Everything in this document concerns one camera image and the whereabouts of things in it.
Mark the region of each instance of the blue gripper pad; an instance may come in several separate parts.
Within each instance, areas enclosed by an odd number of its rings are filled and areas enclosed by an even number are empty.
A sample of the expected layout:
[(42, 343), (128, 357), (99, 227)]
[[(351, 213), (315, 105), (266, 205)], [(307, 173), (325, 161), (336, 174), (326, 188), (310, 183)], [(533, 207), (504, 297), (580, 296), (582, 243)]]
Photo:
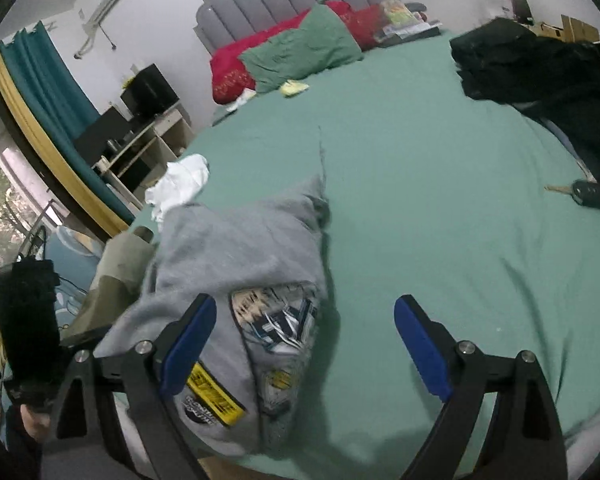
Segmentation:
[(442, 402), (447, 402), (453, 393), (453, 386), (449, 382), (446, 361), (405, 297), (395, 302), (394, 320), (427, 390)]
[(163, 398), (182, 391), (215, 325), (216, 302), (207, 296), (162, 361), (159, 391)]

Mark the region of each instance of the yellow patch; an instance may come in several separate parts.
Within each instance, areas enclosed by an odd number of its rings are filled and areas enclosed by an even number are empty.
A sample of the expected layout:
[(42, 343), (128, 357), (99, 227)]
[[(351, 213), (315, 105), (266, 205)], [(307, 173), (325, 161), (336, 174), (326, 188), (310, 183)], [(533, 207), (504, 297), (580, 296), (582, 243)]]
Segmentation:
[(288, 390), (292, 386), (291, 374), (285, 370), (274, 370), (269, 374), (269, 384), (279, 390)]
[(245, 413), (244, 408), (216, 383), (200, 363), (193, 366), (187, 386), (226, 426), (233, 426)]

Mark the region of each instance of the green pillow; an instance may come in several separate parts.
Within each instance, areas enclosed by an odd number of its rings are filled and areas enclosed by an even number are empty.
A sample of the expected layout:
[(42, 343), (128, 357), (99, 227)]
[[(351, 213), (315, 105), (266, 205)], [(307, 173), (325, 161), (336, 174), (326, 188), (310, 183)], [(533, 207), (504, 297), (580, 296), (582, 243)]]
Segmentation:
[(362, 57), (347, 26), (322, 4), (314, 5), (299, 28), (284, 30), (240, 54), (259, 93), (277, 90), (287, 79), (304, 79)]

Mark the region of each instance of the desk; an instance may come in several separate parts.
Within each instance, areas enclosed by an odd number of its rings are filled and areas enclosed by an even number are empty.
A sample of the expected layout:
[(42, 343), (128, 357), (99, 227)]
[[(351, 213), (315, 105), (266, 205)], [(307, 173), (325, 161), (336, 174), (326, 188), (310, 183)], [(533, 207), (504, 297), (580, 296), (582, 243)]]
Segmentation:
[[(184, 149), (194, 139), (194, 133), (176, 108), (177, 104), (169, 108), (163, 115), (145, 126), (140, 132), (126, 143), (111, 159), (104, 156), (94, 165), (100, 177), (109, 184), (126, 203), (134, 209), (142, 209), (144, 192), (164, 175), (168, 162), (175, 162)], [(135, 154), (122, 167), (114, 168), (120, 158), (129, 150)], [(149, 174), (142, 180), (136, 189), (128, 189), (120, 178), (131, 166), (142, 160), (149, 168)]]

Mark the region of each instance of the car key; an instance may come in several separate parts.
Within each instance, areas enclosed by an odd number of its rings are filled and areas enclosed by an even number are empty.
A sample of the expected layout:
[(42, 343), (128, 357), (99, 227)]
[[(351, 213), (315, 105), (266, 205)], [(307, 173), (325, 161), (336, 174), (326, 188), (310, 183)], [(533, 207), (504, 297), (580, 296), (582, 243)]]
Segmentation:
[(576, 180), (570, 186), (544, 186), (547, 191), (570, 195), (578, 205), (600, 209), (600, 183)]

